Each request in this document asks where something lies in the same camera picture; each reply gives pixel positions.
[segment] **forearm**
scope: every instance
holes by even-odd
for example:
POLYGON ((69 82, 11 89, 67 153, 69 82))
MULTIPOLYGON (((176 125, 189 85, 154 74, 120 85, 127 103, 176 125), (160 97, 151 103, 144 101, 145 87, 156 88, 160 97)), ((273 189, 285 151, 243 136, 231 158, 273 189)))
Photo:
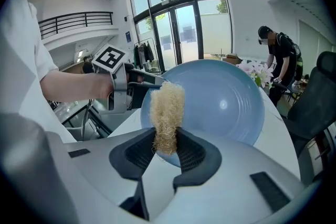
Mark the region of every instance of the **forearm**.
POLYGON ((285 74, 287 72, 288 65, 289 65, 289 57, 284 58, 283 60, 284 61, 283 61, 282 67, 281 67, 280 75, 279 75, 280 79, 283 79, 283 77, 285 76, 285 74))
POLYGON ((272 54, 268 55, 267 62, 266 62, 268 68, 270 68, 271 65, 273 64, 273 60, 274 60, 274 55, 272 54))
POLYGON ((70 74, 56 70, 50 71, 40 85, 47 100, 58 102, 107 98, 113 90, 108 74, 70 74))

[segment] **tree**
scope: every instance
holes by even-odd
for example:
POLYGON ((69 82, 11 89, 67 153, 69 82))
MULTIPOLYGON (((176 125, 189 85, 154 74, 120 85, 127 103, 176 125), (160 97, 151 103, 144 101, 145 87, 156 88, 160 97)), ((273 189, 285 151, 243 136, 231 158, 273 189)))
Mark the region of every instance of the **tree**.
MULTIPOLYGON (((158 21, 158 20, 161 20, 161 19, 163 19, 165 17, 166 17, 166 13, 161 14, 159 16, 156 16, 155 19, 158 21)), ((147 27, 148 31, 150 31, 150 30, 153 29, 151 17, 146 18, 146 27, 147 27)))
POLYGON ((226 0, 220 0, 220 3, 216 6, 219 13, 228 13, 226 0))

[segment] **white shirt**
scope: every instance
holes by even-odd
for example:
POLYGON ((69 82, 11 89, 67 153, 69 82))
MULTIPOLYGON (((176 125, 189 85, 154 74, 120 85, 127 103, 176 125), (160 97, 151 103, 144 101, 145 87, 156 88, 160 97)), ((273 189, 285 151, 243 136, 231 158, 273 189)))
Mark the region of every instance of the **white shirt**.
POLYGON ((28 0, 6 0, 0 12, 0 112, 17 113, 76 140, 59 122, 42 94, 40 80, 57 69, 43 45, 36 8, 28 0))

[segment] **glass door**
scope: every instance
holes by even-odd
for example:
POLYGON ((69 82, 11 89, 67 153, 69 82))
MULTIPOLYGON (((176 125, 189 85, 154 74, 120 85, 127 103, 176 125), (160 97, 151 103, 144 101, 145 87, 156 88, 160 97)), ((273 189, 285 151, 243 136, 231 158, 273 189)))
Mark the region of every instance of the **glass door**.
POLYGON ((194 5, 171 7, 154 14, 154 28, 160 43, 164 70, 198 59, 194 5))

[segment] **black and white square marker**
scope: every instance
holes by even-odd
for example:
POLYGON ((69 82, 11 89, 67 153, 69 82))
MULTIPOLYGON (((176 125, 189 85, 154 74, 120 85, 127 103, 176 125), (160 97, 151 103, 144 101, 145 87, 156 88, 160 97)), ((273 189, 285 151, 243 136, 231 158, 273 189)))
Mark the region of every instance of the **black and white square marker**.
POLYGON ((121 50, 115 46, 109 45, 101 53, 99 53, 92 63, 111 73, 119 67, 122 62, 128 60, 128 52, 121 50))

